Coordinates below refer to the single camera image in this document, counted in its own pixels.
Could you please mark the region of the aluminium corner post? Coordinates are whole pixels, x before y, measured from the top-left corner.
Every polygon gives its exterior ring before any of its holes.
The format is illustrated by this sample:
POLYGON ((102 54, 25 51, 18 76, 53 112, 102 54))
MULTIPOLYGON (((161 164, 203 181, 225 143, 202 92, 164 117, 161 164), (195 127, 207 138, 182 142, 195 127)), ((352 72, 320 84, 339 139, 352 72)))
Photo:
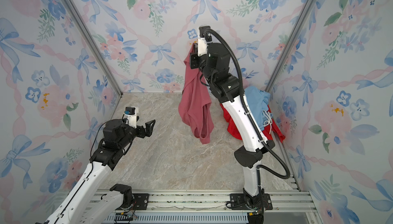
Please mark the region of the aluminium corner post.
POLYGON ((308 18, 308 16, 310 15, 312 8, 315 6, 316 1, 317 0, 306 0, 306 3, 304 4, 304 6, 299 14, 299 18, 296 21, 296 23, 294 24, 294 28, 293 28, 291 34, 289 35, 288 42, 287 42, 286 46, 284 47, 282 54, 276 64, 276 66, 273 70, 273 73, 269 79, 269 82, 265 88, 266 92, 271 93, 273 91, 274 84, 275 84, 277 78, 279 77, 280 72, 286 63, 286 60, 287 60, 292 48, 295 46, 295 43, 296 43, 301 31, 303 30, 303 27, 305 25, 305 21, 308 18))
POLYGON ((90 33, 86 23, 83 21, 81 14, 79 13, 75 3, 73 0, 61 0, 64 3, 64 6, 69 11, 71 17, 76 23, 76 26, 79 32, 82 34, 83 39, 85 40, 87 46, 93 53, 94 57, 96 58, 97 63, 101 67, 104 75, 107 77, 109 83, 115 89, 116 94, 121 97, 123 92, 120 89, 117 81, 115 80, 113 74, 111 73, 108 64, 103 59, 98 46, 96 45, 92 34, 90 33))

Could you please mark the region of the light blue drawstring shorts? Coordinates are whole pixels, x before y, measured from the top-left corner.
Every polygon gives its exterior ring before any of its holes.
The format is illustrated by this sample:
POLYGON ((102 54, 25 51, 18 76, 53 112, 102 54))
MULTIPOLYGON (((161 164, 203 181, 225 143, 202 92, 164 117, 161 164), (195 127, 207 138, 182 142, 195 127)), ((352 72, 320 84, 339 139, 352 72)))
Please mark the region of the light blue drawstring shorts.
POLYGON ((245 95, 250 111, 260 130, 263 131, 267 127, 268 132, 271 133, 273 119, 268 106, 270 93, 249 86, 245 89, 245 95))

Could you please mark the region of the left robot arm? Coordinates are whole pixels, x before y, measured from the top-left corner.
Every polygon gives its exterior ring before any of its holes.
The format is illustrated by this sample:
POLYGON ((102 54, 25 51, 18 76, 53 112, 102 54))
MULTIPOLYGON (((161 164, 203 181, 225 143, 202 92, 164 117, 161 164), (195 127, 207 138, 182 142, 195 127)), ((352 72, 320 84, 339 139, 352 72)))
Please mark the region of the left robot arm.
POLYGON ((150 137, 156 121, 144 126, 131 126, 127 119, 113 119, 103 124, 103 138, 91 155, 89 164, 60 206, 46 219, 47 224, 100 224, 113 211, 136 209, 137 199, 132 187, 115 184, 89 211, 86 207, 98 187, 115 169, 120 159, 130 150, 135 138, 150 137))

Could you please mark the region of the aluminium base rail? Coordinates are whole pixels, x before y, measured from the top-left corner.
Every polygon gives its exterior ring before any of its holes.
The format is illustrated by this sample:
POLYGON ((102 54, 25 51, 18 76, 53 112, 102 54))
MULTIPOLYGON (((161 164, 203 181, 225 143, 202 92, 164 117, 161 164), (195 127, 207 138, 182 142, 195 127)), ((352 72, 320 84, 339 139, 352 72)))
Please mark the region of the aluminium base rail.
POLYGON ((251 211, 226 207, 229 194, 242 191, 135 190, 148 193, 146 210, 122 213, 113 211, 105 224, 320 224, 321 218, 309 192, 295 190, 266 191, 273 209, 263 217, 251 211))

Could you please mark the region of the black mounting plate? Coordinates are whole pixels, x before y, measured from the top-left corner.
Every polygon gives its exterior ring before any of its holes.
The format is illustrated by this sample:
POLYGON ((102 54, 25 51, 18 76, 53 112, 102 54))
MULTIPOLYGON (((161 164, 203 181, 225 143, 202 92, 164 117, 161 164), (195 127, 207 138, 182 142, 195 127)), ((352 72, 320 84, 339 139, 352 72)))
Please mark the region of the black mounting plate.
POLYGON ((120 209, 124 211, 146 210, 149 201, 148 193, 125 195, 120 209))
POLYGON ((262 193, 255 197, 248 197, 243 193, 231 193, 229 198, 226 207, 232 210, 257 211, 261 208, 261 205, 263 205, 264 210, 273 209, 272 200, 268 193, 262 193))

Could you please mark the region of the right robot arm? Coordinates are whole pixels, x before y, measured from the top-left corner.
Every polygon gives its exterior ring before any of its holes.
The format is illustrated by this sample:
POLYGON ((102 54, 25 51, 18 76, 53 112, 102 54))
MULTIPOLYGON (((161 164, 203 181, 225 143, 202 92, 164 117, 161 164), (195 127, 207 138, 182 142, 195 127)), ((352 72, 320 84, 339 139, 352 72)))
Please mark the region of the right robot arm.
POLYGON ((245 179, 244 203, 241 206, 252 211, 271 210, 270 196, 265 193, 260 176, 261 160, 268 151, 263 145, 267 138, 259 127, 252 125, 255 119, 245 96, 239 91, 242 84, 229 73, 230 59, 229 51, 222 44, 207 43, 202 38, 193 45, 190 67, 201 71, 206 85, 228 111, 242 137, 242 147, 234 152, 245 179))

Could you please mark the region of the pink ribbed cloth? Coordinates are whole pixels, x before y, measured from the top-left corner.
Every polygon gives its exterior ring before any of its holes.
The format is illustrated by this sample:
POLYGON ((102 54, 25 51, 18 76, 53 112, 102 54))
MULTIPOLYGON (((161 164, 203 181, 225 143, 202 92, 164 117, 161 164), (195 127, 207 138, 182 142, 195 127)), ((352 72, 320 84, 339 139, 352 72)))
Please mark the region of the pink ribbed cloth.
POLYGON ((208 144, 210 134, 214 129, 210 113, 212 101, 207 87, 199 80, 202 73, 199 69, 190 67, 190 57, 193 52, 194 46, 191 46, 184 60, 185 84, 178 111, 183 123, 190 127, 194 137, 198 138, 202 144, 208 144))

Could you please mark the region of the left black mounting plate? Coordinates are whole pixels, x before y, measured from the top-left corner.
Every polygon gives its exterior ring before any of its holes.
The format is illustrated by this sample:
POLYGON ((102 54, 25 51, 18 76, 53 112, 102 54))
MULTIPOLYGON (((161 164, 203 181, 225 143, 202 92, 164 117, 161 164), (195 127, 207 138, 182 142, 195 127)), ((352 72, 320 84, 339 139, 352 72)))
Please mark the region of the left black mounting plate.
POLYGON ((120 209, 124 211, 146 210, 149 201, 148 193, 125 195, 120 209))

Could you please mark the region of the left aluminium corner post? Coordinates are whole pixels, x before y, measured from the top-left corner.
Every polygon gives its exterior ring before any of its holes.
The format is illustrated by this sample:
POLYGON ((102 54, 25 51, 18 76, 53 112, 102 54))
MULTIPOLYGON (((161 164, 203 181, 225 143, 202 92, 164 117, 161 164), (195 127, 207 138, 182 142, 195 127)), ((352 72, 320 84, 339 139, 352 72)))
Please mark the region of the left aluminium corner post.
POLYGON ((76 26, 79 32, 82 34, 83 39, 85 40, 87 46, 93 53, 94 57, 96 58, 97 63, 101 67, 104 75, 107 77, 109 83, 115 89, 116 94, 121 97, 123 92, 120 89, 117 81, 115 80, 113 74, 111 73, 108 64, 103 59, 98 46, 96 45, 92 34, 90 33, 86 23, 83 21, 81 14, 79 13, 75 3, 73 0, 61 0, 64 3, 64 6, 69 11, 71 17, 76 23, 76 26))

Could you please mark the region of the right aluminium corner post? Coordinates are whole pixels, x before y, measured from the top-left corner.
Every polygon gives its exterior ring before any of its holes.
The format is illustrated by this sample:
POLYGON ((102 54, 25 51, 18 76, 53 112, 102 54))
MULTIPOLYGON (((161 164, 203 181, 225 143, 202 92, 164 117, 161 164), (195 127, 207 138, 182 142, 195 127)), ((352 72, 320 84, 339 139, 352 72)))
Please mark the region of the right aluminium corner post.
POLYGON ((291 34, 289 35, 288 42, 287 42, 286 46, 284 47, 282 54, 276 64, 276 66, 273 70, 273 73, 269 79, 269 82, 265 88, 266 92, 271 93, 273 91, 274 84, 275 84, 277 78, 279 77, 280 72, 286 63, 286 60, 287 60, 292 48, 295 46, 295 43, 296 43, 301 31, 303 30, 303 27, 305 25, 305 21, 308 18, 308 16, 310 15, 312 8, 315 6, 316 1, 317 0, 306 0, 306 3, 304 4, 304 6, 299 14, 299 18, 296 21, 296 23, 294 24, 294 28, 293 28, 291 34))

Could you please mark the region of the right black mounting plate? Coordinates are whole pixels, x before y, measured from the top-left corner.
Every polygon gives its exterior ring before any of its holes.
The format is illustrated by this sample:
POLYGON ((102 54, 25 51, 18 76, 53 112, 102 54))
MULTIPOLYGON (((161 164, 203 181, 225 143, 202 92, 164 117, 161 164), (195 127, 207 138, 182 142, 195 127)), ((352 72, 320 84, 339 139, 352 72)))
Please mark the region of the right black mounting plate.
POLYGON ((248 197, 243 193, 231 193, 229 198, 226 207, 232 210, 257 211, 261 208, 261 205, 263 205, 264 210, 273 209, 272 200, 268 193, 262 193, 255 197, 248 197))

